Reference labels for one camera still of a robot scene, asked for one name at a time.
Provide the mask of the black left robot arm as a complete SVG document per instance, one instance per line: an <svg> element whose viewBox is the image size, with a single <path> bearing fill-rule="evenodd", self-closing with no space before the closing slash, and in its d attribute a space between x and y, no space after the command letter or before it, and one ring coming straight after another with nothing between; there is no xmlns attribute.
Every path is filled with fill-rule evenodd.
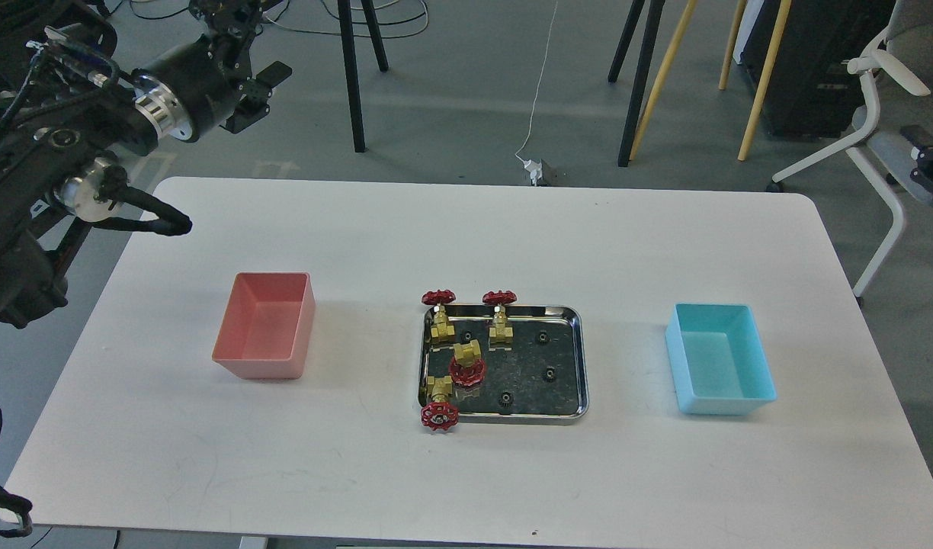
<svg viewBox="0 0 933 549"><path fill-rule="evenodd" d="M66 272L91 229L180 236L188 216L130 185L111 147L146 156L171 136L236 134L291 74L252 72L272 1L191 1L205 31L129 74L101 1L0 1L0 323L66 305Z"/></svg>

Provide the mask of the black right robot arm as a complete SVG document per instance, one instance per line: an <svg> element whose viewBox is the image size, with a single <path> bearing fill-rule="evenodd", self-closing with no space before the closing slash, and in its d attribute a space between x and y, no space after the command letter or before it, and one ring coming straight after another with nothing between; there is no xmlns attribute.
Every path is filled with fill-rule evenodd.
<svg viewBox="0 0 933 549"><path fill-rule="evenodd" d="M915 160L915 167L901 185L917 201L933 207L933 136L920 125L903 126L899 134L912 146L910 157Z"/></svg>

